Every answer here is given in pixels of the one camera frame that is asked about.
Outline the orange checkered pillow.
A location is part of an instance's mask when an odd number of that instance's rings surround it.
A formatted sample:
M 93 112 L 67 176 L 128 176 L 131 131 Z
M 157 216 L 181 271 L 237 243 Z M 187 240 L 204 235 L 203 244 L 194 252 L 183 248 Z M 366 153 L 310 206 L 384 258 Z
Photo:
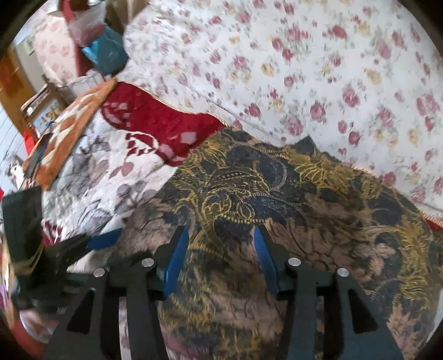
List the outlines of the orange checkered pillow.
M 82 137 L 94 114 L 116 87 L 115 77 L 78 96 L 38 140 L 23 163 L 24 178 L 47 191 Z

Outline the teal paper bag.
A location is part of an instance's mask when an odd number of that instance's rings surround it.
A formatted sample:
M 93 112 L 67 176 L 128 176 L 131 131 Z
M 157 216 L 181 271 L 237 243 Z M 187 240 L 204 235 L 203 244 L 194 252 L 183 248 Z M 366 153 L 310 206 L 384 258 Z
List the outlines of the teal paper bag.
M 102 76 L 115 75 L 126 66 L 128 61 L 122 36 L 107 25 L 103 34 L 93 40 L 90 45 L 82 48 L 82 52 Z

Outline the brown gold batik shirt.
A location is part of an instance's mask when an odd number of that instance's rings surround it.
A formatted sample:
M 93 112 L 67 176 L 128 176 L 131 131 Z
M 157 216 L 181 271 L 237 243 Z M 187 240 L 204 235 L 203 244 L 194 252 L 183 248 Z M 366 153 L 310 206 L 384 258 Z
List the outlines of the brown gold batik shirt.
M 442 233 L 403 195 L 305 138 L 277 148 L 226 129 L 194 150 L 129 217 L 118 252 L 155 251 L 189 230 L 179 284 L 158 312 L 171 359 L 273 359 L 285 306 L 253 244 L 267 228 L 313 269 L 348 269 L 406 359 L 431 336 L 442 292 Z

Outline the red white floral blanket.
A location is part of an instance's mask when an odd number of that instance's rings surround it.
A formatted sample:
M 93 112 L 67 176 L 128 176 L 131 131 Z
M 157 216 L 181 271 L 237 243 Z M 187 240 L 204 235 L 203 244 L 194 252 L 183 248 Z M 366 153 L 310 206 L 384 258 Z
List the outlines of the red white floral blanket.
M 190 152 L 222 127 L 212 115 L 173 109 L 117 80 L 56 181 L 41 189 L 46 244 L 123 228 Z M 82 278 L 103 266 L 114 247 L 91 251 L 68 271 Z

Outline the clear plastic bag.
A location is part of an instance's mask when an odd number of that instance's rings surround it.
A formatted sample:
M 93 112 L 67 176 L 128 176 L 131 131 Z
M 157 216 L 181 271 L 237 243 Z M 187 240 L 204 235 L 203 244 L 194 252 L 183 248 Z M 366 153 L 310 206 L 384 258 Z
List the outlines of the clear plastic bag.
M 106 14 L 106 3 L 99 1 L 87 11 L 80 12 L 75 19 L 69 22 L 69 31 L 79 47 L 87 47 L 103 35 L 106 28 Z

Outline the white floral bed sheet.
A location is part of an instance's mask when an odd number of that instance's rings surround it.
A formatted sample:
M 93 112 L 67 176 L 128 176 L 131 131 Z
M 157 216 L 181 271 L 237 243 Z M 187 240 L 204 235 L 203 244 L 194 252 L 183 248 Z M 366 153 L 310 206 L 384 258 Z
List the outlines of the white floral bed sheet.
M 442 220 L 442 52 L 398 1 L 149 1 L 123 42 L 163 103 L 311 137 Z

